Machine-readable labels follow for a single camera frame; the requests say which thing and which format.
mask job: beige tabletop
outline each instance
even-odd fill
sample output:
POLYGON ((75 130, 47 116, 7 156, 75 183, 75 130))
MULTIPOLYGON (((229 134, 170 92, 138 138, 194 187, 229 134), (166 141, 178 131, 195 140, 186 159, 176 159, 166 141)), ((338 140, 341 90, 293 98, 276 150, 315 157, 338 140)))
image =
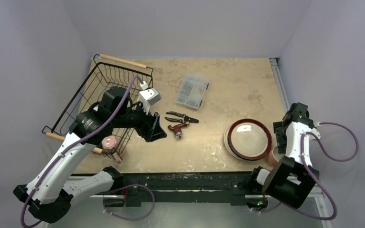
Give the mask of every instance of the beige tabletop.
POLYGON ((258 166, 270 168, 266 158, 253 162, 234 158, 223 143, 223 134, 232 122, 250 118, 260 121, 269 129, 273 146, 276 145, 272 123, 282 119, 284 110, 267 58, 133 61, 154 68, 154 87, 162 99, 152 105, 150 111, 161 115, 161 126, 167 132, 167 138, 148 143, 134 132, 126 145, 121 164, 91 153, 75 173, 97 173, 107 166, 113 166, 120 172, 251 171, 258 166), (210 79, 203 103, 197 111, 174 102, 178 88, 188 73, 210 79), (167 129, 168 125, 175 124, 164 119, 167 111, 184 113, 200 122, 184 128, 183 139, 177 140, 167 129))

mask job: wooden basket handle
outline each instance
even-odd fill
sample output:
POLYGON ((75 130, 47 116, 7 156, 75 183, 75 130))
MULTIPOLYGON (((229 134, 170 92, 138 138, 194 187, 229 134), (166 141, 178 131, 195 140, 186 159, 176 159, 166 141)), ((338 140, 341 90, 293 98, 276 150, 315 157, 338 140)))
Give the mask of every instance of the wooden basket handle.
MULTIPOLYGON (((54 133, 51 133, 51 132, 47 132, 45 133, 46 136, 50 137, 50 138, 53 138, 53 139, 56 139, 56 140, 59 140, 59 141, 64 141, 65 140, 65 137, 62 136, 62 135, 57 135, 57 134, 54 134, 54 133)), ((97 153, 97 154, 101 154, 103 152, 103 149, 100 149, 100 148, 94 148, 93 149, 93 152, 94 153, 97 153)))
POLYGON ((132 66, 140 67, 140 68, 143 68, 143 69, 146 69, 147 68, 147 66, 144 65, 144 64, 135 63, 135 62, 132 62, 132 61, 129 61, 129 60, 125 60, 125 59, 121 59, 121 58, 116 58, 116 57, 108 56, 108 55, 105 55, 105 54, 100 54, 100 57, 101 58, 106 58, 106 59, 109 59, 109 60, 113 60, 115 62, 120 62, 120 63, 129 64, 129 65, 132 65, 132 66))

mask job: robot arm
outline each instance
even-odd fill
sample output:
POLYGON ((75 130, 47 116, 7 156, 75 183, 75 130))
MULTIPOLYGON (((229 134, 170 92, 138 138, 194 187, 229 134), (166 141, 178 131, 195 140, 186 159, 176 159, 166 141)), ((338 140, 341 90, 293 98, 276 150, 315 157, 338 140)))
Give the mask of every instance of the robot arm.
MULTIPOLYGON (((153 95, 154 89, 148 90, 153 95)), ((84 180, 66 183, 80 162, 103 138, 109 136, 114 128, 134 128, 147 142, 167 136, 160 126, 159 114, 151 115, 149 112, 150 105, 160 100, 160 95, 156 93, 154 96, 140 97, 136 105, 127 107, 127 100, 120 104, 121 97, 125 93, 127 93, 126 89, 113 87, 104 92, 99 103, 93 104, 87 111, 78 114, 61 147, 40 174, 29 184, 18 185, 14 189, 13 193, 20 201, 28 202, 29 212, 35 218, 54 223, 81 200, 100 192, 123 187, 123 176, 113 167, 104 168, 98 174, 84 180), (86 142, 76 144, 63 154, 67 147, 99 128, 119 105, 121 109, 109 125, 86 142), (43 180, 36 189, 35 186, 40 178, 43 180)))
POLYGON ((310 160, 309 135, 305 136, 303 154, 300 148, 301 135, 313 129, 314 123, 308 118, 307 106, 301 103, 292 104, 283 121, 274 123, 279 153, 284 153, 285 156, 272 171, 258 167, 255 170, 257 175, 252 175, 262 186, 262 192, 294 208, 303 204, 315 185, 315 181, 303 166, 301 156, 304 156, 306 165, 313 174, 319 177, 319 172, 312 168, 310 160), (297 177, 300 184, 288 180, 289 175, 297 177))

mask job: black wire basket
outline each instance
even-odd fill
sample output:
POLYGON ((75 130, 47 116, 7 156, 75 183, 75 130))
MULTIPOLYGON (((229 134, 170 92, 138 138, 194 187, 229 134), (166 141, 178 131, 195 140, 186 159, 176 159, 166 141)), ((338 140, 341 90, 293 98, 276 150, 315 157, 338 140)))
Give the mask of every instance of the black wire basket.
MULTIPOLYGON (((64 136, 69 132, 70 125, 75 121, 76 116, 80 112, 87 111, 93 104, 97 104, 106 90, 115 86, 127 88, 129 82, 135 75, 138 75, 142 80, 146 81, 150 87, 153 87, 153 68, 147 67, 146 65, 102 54, 95 55, 93 57, 93 62, 95 66, 73 95, 57 121, 52 127, 45 126, 41 132, 51 138, 64 140, 64 136), (147 71, 149 71, 149 73, 140 72, 124 66, 117 66, 106 61, 100 61, 100 58, 98 57, 119 61, 124 63, 124 65, 130 64, 136 67, 145 68, 148 69, 147 71)), ((132 105, 133 101, 137 100, 140 91, 139 81, 135 80, 130 90, 129 105, 132 105)), ((113 130, 113 135, 118 138, 118 144, 111 153, 104 153, 99 148, 96 148, 93 152, 112 159, 114 159, 114 153, 121 156, 126 144, 131 139, 132 133, 133 129, 131 128, 115 128, 113 130)))

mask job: black-handled pliers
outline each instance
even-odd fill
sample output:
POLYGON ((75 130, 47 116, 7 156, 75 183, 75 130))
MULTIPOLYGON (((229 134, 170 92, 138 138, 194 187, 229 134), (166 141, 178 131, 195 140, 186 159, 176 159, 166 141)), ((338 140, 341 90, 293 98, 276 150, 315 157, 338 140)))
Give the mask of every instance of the black-handled pliers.
POLYGON ((173 112, 173 111, 166 112, 166 114, 175 115, 175 116, 184 118, 184 119, 177 119, 177 118, 165 117, 165 119, 170 121, 170 122, 178 122, 178 123, 190 122, 190 123, 193 123, 193 124, 199 123, 199 120, 191 118, 191 117, 187 116, 186 114, 181 114, 181 113, 173 112))

